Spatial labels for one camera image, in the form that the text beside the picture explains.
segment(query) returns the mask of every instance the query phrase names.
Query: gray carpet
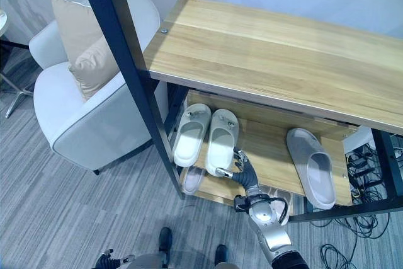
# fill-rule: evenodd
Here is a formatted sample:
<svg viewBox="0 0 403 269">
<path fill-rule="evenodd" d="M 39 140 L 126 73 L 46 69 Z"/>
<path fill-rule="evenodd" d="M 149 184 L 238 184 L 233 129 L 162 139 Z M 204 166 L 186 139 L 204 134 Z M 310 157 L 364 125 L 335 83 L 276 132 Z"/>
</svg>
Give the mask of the gray carpet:
<svg viewBox="0 0 403 269">
<path fill-rule="evenodd" d="M 154 146 L 95 176 L 52 154 L 31 98 L 5 119 L 12 98 L 1 92 L 1 268 L 92 268 L 107 248 L 115 257 L 152 253 L 163 226 L 174 235 L 170 268 L 213 268 L 220 243 L 240 268 L 269 268 L 247 216 L 200 198 L 180 200 Z M 385 218 L 379 215 L 381 226 Z M 382 238 L 358 239 L 357 268 L 402 268 L 402 222 L 403 213 L 394 213 Z M 354 245 L 354 234 L 336 223 L 287 229 L 311 268 L 323 268 L 322 244 L 331 243 L 346 256 Z"/>
</svg>

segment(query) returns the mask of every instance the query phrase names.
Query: slipper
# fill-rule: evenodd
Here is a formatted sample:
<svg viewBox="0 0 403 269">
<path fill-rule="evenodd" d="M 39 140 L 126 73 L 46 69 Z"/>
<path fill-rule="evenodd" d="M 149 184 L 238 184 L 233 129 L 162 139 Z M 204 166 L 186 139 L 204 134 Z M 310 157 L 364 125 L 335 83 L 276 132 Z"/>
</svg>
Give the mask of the slipper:
<svg viewBox="0 0 403 269">
<path fill-rule="evenodd" d="M 290 209 L 291 209 L 291 204 L 292 204 L 292 194 L 289 192 L 284 192 L 283 190 L 277 189 L 273 197 L 275 198 L 283 198 L 287 204 L 288 204 L 288 210 L 287 213 L 285 214 L 285 217 L 283 219 L 283 222 L 281 224 L 284 226 L 287 224 L 288 219 L 290 218 Z M 283 213 L 284 210 L 284 203 L 282 201 L 273 201 L 271 203 L 271 206 L 274 208 L 276 215 L 277 215 L 277 220 L 280 218 L 281 214 Z"/>
<path fill-rule="evenodd" d="M 187 195 L 194 195 L 200 187 L 205 172 L 204 169 L 189 167 L 184 176 L 183 192 Z"/>
<path fill-rule="evenodd" d="M 210 108 L 201 103 L 184 111 L 173 148 L 176 165 L 189 167 L 196 163 L 211 116 Z"/>
<path fill-rule="evenodd" d="M 306 129 L 289 130 L 287 147 L 308 201 L 319 209 L 332 208 L 336 191 L 329 154 Z"/>
<path fill-rule="evenodd" d="M 214 176 L 217 168 L 232 170 L 234 147 L 238 140 L 239 122 L 229 110 L 216 110 L 210 124 L 210 137 L 205 160 L 207 171 Z"/>
<path fill-rule="evenodd" d="M 269 197 L 271 198 L 283 198 L 284 200 L 286 200 L 287 204 L 288 204 L 288 211 L 285 215 L 285 218 L 283 219 L 283 222 L 281 223 L 283 226 L 285 224 L 287 224 L 288 222 L 288 218 L 290 217 L 290 209 L 291 209 L 291 204 L 292 204 L 292 194 L 289 192 L 284 192 L 283 190 L 277 189 L 277 188 L 273 188 L 267 185 L 262 185 L 259 184 L 259 187 L 261 189 L 262 192 L 267 193 L 269 195 Z M 273 211 L 276 213 L 276 218 L 277 220 L 279 220 L 279 218 L 281 217 L 281 214 L 283 213 L 284 210 L 284 203 L 282 201 L 272 201 L 270 203 L 271 208 L 273 209 Z"/>
</svg>

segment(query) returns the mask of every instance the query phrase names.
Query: wooden board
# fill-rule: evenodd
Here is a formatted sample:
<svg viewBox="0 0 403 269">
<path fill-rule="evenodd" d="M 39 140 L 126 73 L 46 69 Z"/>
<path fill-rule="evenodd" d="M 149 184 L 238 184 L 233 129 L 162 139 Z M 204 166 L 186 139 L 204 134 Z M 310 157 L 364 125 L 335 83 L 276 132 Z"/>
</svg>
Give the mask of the wooden board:
<svg viewBox="0 0 403 269">
<path fill-rule="evenodd" d="M 161 27 L 154 79 L 403 134 L 403 40 L 207 0 Z"/>
<path fill-rule="evenodd" d="M 239 101 L 223 96 L 189 91 L 188 104 L 204 103 L 212 112 L 219 108 L 232 111 L 238 118 L 248 121 L 270 124 L 283 129 L 302 127 L 314 133 L 318 137 L 326 137 L 334 140 L 343 140 L 357 131 L 357 127 L 345 123 L 310 117 L 302 113 L 294 113 L 279 108 L 271 108 L 264 105 L 256 105 L 250 102 Z"/>
<path fill-rule="evenodd" d="M 245 190 L 231 180 L 206 174 L 195 195 L 233 207 L 234 197 L 236 195 L 245 195 Z M 290 215 L 293 215 L 293 204 L 289 205 L 288 209 L 290 210 Z"/>
<path fill-rule="evenodd" d="M 241 127 L 237 147 L 246 152 L 256 170 L 259 182 L 287 192 L 304 195 L 297 170 L 285 144 L 287 129 L 251 122 L 245 119 L 239 119 L 239 122 Z M 348 178 L 343 177 L 343 175 L 347 176 L 343 143 L 328 138 L 321 138 L 321 142 L 325 150 L 330 154 L 333 163 L 332 171 L 337 195 L 336 203 L 349 205 L 351 203 L 349 181 Z M 208 136 L 206 135 L 199 158 L 195 163 L 196 167 L 205 169 L 207 148 Z M 235 185 L 228 188 L 227 197 L 235 193 L 236 190 L 239 190 L 239 188 Z"/>
</svg>

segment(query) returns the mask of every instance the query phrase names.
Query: tangled wires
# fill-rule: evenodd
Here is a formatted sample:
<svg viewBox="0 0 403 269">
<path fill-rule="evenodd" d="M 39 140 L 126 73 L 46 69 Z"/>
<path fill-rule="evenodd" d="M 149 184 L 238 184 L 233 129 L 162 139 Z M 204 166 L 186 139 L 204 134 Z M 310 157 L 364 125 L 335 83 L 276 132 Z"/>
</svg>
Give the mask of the tangled wires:
<svg viewBox="0 0 403 269">
<path fill-rule="evenodd" d="M 381 182 L 380 167 L 377 161 L 376 152 L 369 146 L 363 146 L 360 151 L 352 152 L 348 157 L 349 179 L 354 187 L 351 191 L 353 203 L 370 203 L 382 200 L 382 193 L 385 192 L 385 185 Z M 362 215 L 349 219 L 334 219 L 323 225 L 311 222 L 315 227 L 326 227 L 335 222 L 355 235 L 355 243 L 349 258 L 331 244 L 322 245 L 319 251 L 325 269 L 357 269 L 352 260 L 356 251 L 358 238 L 378 239 L 386 231 L 390 221 L 390 214 L 387 214 L 387 222 L 380 232 L 376 231 L 379 221 L 376 215 Z"/>
</svg>

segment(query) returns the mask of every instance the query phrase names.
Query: robotic arm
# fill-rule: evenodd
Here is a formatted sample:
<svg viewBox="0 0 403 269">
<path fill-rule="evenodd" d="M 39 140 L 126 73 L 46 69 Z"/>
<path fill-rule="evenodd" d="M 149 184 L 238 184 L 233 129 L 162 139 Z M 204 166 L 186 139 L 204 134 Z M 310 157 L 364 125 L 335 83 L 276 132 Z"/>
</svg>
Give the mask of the robotic arm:
<svg viewBox="0 0 403 269">
<path fill-rule="evenodd" d="M 288 205 L 282 198 L 270 198 L 259 188 L 258 176 L 246 154 L 234 148 L 236 166 L 240 173 L 233 173 L 226 169 L 217 168 L 216 173 L 241 184 L 246 196 L 236 196 L 234 208 L 236 212 L 249 214 L 249 224 L 257 234 L 260 247 L 273 269 L 309 269 L 300 253 L 292 246 L 284 227 L 280 225 L 287 213 Z M 270 202 L 281 200 L 284 202 L 284 211 L 277 221 Z"/>
</svg>

